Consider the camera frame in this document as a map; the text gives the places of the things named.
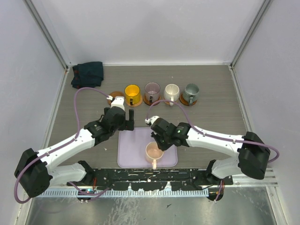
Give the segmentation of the wooden coaster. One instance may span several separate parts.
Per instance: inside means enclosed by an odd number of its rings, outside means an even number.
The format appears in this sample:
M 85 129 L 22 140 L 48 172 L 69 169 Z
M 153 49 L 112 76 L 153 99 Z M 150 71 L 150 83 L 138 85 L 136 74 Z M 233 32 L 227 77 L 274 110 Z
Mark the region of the wooden coaster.
M 146 105 L 148 105 L 148 106 L 150 106 L 150 105 L 152 105 L 153 103 L 157 103 L 158 104 L 158 101 L 161 99 L 161 96 L 159 96 L 159 98 L 156 100 L 156 101 L 153 101 L 153 97 L 152 96 L 146 96 L 146 94 L 144 94 L 144 96 L 143 96 L 143 102 L 146 104 Z
M 180 94 L 180 98 L 179 98 L 180 102 L 183 104 L 183 105 L 186 105 L 186 106 L 193 106 L 197 103 L 197 100 L 194 101 L 191 105 L 189 104 L 188 101 L 186 101 L 184 98 L 183 98 L 183 94 L 181 93 Z
M 124 93 L 121 91 L 113 91 L 109 94 L 109 96 L 115 97 L 125 97 Z

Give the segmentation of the pink mug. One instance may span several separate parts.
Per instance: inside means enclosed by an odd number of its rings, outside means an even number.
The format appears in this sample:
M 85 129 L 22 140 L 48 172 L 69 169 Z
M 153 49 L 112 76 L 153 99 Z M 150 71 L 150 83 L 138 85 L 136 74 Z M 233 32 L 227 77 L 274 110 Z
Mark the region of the pink mug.
M 158 161 L 163 157 L 164 152 L 158 147 L 156 142 L 150 142 L 145 149 L 145 157 L 147 162 L 151 164 L 152 169 L 156 169 Z

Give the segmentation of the woven rattan coaster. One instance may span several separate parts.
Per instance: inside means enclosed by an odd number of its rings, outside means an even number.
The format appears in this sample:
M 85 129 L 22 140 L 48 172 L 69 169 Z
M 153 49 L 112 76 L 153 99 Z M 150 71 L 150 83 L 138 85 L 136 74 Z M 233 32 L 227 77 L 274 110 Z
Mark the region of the woven rattan coaster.
M 133 104 L 133 105 L 131 105 L 129 102 L 127 102 L 127 101 L 125 100 L 125 103 L 126 103 L 129 107 L 137 107 L 137 106 L 139 106 L 142 102 L 143 102 L 143 97 L 142 97 L 142 96 L 140 96 L 139 102 L 138 102 L 137 104 Z
M 173 106 L 174 105 L 174 96 L 165 97 L 164 102 L 169 106 Z

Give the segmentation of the yellow mug black handle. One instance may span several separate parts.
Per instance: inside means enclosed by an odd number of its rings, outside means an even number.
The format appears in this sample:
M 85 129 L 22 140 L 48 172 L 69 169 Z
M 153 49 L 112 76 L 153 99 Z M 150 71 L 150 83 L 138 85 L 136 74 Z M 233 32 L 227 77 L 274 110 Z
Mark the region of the yellow mug black handle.
M 131 105 L 137 104 L 139 102 L 141 91 L 137 85 L 135 84 L 128 85 L 125 88 L 124 93 L 125 93 L 125 100 L 129 102 Z

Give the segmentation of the purple mug black handle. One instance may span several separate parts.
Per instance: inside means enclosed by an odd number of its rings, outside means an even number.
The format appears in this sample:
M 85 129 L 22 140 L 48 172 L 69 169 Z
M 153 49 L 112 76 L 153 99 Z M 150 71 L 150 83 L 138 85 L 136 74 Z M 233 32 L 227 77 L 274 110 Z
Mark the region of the purple mug black handle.
M 156 82 L 150 82 L 145 85 L 145 99 L 150 103 L 158 101 L 160 98 L 160 86 Z

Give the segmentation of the cream speckled mug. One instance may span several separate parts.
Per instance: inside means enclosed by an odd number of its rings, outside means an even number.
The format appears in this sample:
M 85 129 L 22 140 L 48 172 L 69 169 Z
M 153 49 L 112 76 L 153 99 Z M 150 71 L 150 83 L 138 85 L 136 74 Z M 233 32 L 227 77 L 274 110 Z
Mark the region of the cream speckled mug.
M 164 89 L 163 99 L 169 100 L 166 104 L 173 106 L 173 102 L 178 102 L 180 97 L 180 89 L 176 84 L 168 84 Z

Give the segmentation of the grey-green mug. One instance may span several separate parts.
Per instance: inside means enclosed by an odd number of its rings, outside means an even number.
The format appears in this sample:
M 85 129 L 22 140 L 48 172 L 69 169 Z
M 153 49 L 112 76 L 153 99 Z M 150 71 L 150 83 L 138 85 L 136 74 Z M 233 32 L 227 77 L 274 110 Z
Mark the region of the grey-green mug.
M 192 105 L 198 100 L 199 91 L 199 87 L 196 84 L 190 83 L 183 91 L 183 99 L 187 101 L 188 105 Z

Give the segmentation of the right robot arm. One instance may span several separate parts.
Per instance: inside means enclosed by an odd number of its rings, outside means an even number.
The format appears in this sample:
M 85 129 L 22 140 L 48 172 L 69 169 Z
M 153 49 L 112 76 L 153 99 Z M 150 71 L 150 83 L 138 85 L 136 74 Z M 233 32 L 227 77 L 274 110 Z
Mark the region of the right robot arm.
M 238 174 L 256 180 L 264 179 L 270 148 L 253 132 L 247 132 L 246 135 L 226 135 L 184 122 L 175 126 L 158 116 L 146 119 L 145 123 L 151 128 L 151 137 L 162 151 L 172 146 L 185 146 L 205 148 L 228 155 L 227 159 L 214 159 L 209 162 L 205 178 L 212 185 Z

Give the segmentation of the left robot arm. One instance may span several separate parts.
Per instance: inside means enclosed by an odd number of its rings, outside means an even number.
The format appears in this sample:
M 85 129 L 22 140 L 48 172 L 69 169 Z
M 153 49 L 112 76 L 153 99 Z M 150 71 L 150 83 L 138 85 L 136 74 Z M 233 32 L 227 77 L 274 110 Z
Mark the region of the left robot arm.
M 61 166 L 61 163 L 72 156 L 107 141 L 116 131 L 134 130 L 134 110 L 129 114 L 113 106 L 106 107 L 100 119 L 89 122 L 75 135 L 60 143 L 34 151 L 29 148 L 23 152 L 15 177 L 28 197 L 37 197 L 50 186 L 80 182 L 84 186 L 92 184 L 95 171 L 87 162 L 81 160 L 75 164 Z

